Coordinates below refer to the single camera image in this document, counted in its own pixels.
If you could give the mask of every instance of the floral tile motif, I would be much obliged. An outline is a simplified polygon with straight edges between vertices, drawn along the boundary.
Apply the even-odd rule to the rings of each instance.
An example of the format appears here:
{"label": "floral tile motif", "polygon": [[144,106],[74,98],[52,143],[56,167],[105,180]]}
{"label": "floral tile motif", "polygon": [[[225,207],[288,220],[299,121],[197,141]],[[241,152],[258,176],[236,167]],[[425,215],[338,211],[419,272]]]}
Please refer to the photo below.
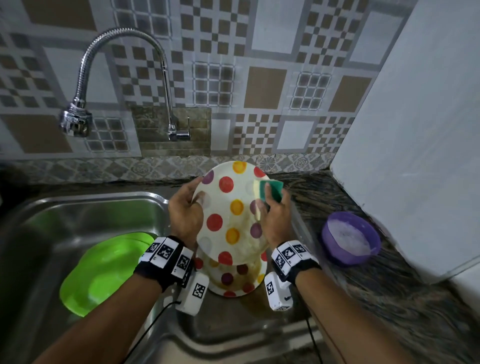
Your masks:
{"label": "floral tile motif", "polygon": [[258,154],[151,158],[17,160],[8,162],[18,182],[28,184],[156,181],[205,175],[213,167],[240,160],[266,173],[315,172],[328,168],[334,153]]}

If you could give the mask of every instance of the person's left hand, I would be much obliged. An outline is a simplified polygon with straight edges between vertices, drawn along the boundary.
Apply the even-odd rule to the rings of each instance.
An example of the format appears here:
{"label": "person's left hand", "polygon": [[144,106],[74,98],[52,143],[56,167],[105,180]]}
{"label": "person's left hand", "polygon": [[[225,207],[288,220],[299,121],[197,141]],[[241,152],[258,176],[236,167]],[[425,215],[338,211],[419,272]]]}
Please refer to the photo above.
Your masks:
{"label": "person's left hand", "polygon": [[181,239],[191,250],[195,249],[197,235],[204,223],[204,210],[197,202],[202,197],[202,192],[192,201],[193,193],[202,179],[203,177],[197,177],[184,184],[168,202],[171,234]]}

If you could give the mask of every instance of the faucet head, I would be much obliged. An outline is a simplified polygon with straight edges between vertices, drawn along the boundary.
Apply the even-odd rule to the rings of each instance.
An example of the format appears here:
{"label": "faucet head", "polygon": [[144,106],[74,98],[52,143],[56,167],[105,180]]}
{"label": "faucet head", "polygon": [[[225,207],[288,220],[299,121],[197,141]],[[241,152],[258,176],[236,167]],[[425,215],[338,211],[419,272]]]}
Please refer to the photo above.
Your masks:
{"label": "faucet head", "polygon": [[92,114],[70,104],[60,113],[60,128],[68,136],[86,138],[90,134]]}

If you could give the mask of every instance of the stainless steel sink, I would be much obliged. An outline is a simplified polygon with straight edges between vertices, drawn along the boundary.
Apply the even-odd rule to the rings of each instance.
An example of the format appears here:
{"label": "stainless steel sink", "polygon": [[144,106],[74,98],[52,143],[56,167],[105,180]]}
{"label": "stainless steel sink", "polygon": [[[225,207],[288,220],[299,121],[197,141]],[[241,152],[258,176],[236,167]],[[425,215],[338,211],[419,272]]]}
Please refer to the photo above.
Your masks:
{"label": "stainless steel sink", "polygon": [[[49,197],[15,209],[0,225],[0,363],[31,363],[79,319],[58,292],[89,247],[134,231],[168,234],[168,199],[175,191]],[[296,210],[293,225],[298,236],[308,234]],[[174,288],[160,297],[139,336],[165,296],[178,293]],[[307,311],[296,296],[294,302],[290,311],[271,311],[264,285],[235,299],[208,292],[197,316],[168,309],[130,363],[248,363],[302,347],[311,342]]]}

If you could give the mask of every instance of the chrome faucet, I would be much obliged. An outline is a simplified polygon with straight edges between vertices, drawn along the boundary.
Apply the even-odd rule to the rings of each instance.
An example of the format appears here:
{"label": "chrome faucet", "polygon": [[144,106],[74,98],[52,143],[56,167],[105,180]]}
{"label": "chrome faucet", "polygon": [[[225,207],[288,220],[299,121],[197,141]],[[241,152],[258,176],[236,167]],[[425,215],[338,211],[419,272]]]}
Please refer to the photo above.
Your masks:
{"label": "chrome faucet", "polygon": [[92,125],[92,114],[85,108],[88,76],[93,59],[97,52],[112,39],[122,36],[135,36],[146,40],[152,45],[160,58],[163,72],[163,87],[165,89],[165,104],[167,106],[168,139],[171,141],[190,140],[190,118],[188,118],[188,130],[177,129],[178,119],[173,115],[170,96],[170,81],[168,79],[167,58],[160,43],[150,34],[135,28],[112,28],[98,35],[85,51],[80,70],[78,72],[77,90],[73,101],[60,114],[60,128],[70,136],[85,138],[89,135]]}

